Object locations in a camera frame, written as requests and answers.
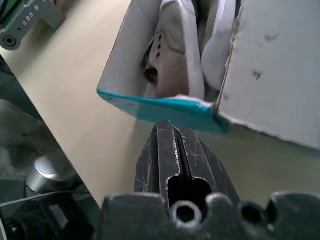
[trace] black cable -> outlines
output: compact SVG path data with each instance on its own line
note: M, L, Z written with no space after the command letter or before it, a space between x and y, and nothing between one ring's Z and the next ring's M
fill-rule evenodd
M9 2L9 0L3 0L3 3L0 8L0 19L2 18L3 14L7 8L8 2Z

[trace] dark stain on cardboard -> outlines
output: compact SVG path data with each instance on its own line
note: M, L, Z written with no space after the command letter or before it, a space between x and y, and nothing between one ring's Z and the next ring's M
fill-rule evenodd
M252 75L255 77L256 80L259 80L262 77L263 72L262 71L257 71L253 70Z
M276 40L279 36L278 35L271 35L271 34L266 34L264 35L264 40L268 43L273 42L274 40Z
M228 95L223 94L223 100L228 101L230 97Z

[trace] screw hole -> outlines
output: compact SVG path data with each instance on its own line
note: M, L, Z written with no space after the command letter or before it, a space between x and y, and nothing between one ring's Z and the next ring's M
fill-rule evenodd
M179 228L193 229L202 220L202 214L198 206L186 200L177 201L170 208L170 214Z
M178 207L176 216L184 223L191 222L195 219L195 211L188 206Z
M263 213L252 205L246 205L241 209L242 217L253 225L261 224L264 221Z

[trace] shoe sole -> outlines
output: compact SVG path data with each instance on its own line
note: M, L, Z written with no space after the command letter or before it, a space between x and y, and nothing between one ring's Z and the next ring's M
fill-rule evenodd
M179 3L182 18L189 96L203 100L205 98L205 80L200 58L196 11L192 0L163 0L160 11L164 5L174 2Z

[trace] black plastic part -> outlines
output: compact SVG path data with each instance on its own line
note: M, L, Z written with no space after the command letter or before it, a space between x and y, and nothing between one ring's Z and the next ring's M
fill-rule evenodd
M0 6L0 18L2 18L2 15L4 14L4 12L5 12L6 8L7 8L8 2L9 2L9 0L3 0L2 1L2 4Z
M320 239L319 194L274 193L266 209L240 202L222 163L197 134L169 121L153 128L134 190L105 198L97 240ZM200 224L186 229L172 220L169 208L179 200L199 207Z
M70 194L26 201L5 222L8 240L90 240L94 232Z

